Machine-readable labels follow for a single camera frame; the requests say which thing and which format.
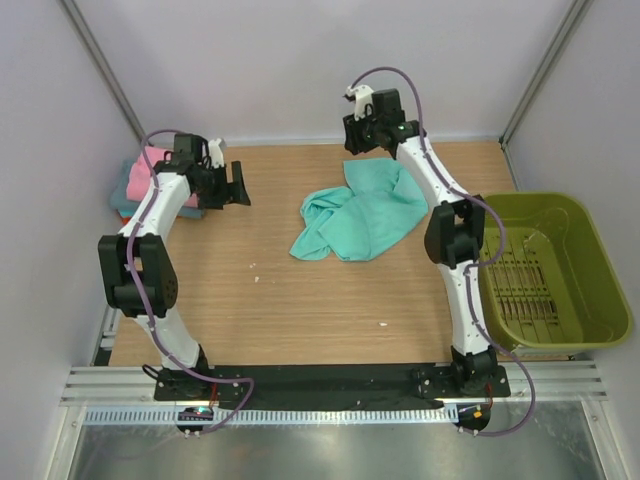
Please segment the teal t shirt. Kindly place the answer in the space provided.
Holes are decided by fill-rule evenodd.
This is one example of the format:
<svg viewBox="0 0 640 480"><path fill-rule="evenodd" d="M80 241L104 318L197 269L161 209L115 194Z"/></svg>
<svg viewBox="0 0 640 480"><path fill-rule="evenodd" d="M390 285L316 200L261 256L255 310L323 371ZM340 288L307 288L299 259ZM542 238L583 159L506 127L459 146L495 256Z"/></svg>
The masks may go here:
<svg viewBox="0 0 640 480"><path fill-rule="evenodd" d="M409 172L390 158L343 163L346 184L318 190L302 202L304 229L290 248L298 260L335 255L371 261L403 240L424 219L428 202Z"/></svg>

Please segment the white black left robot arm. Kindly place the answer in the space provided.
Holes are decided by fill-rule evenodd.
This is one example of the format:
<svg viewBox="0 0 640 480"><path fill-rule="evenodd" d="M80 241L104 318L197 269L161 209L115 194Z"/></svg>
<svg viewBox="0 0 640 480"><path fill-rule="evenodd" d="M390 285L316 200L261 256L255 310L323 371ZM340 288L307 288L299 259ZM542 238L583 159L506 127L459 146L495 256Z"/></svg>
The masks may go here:
<svg viewBox="0 0 640 480"><path fill-rule="evenodd" d="M224 159L223 139L169 133L173 146L158 161L149 155L149 141L142 140L141 156L150 174L147 192L118 233L101 237L98 256L108 305L145 331L163 368L181 371L178 389L199 400L210 392L212 376L203 348L177 309L179 283L165 243L190 198L204 210L248 206L251 200L240 162Z"/></svg>

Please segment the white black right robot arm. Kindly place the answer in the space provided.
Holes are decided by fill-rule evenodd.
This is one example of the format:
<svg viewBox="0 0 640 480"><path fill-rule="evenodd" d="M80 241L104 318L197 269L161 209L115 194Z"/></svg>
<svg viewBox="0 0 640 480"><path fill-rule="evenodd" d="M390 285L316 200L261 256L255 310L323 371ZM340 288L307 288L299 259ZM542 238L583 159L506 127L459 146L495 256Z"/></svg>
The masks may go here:
<svg viewBox="0 0 640 480"><path fill-rule="evenodd" d="M354 112L343 118L345 149L352 154L386 150L408 171L430 208L424 246L442 275L449 302L450 381L461 395L479 395L498 367L479 288L483 198L470 196L446 170L419 122L406 119L397 90L362 85L347 88L345 98L354 104Z"/></svg>

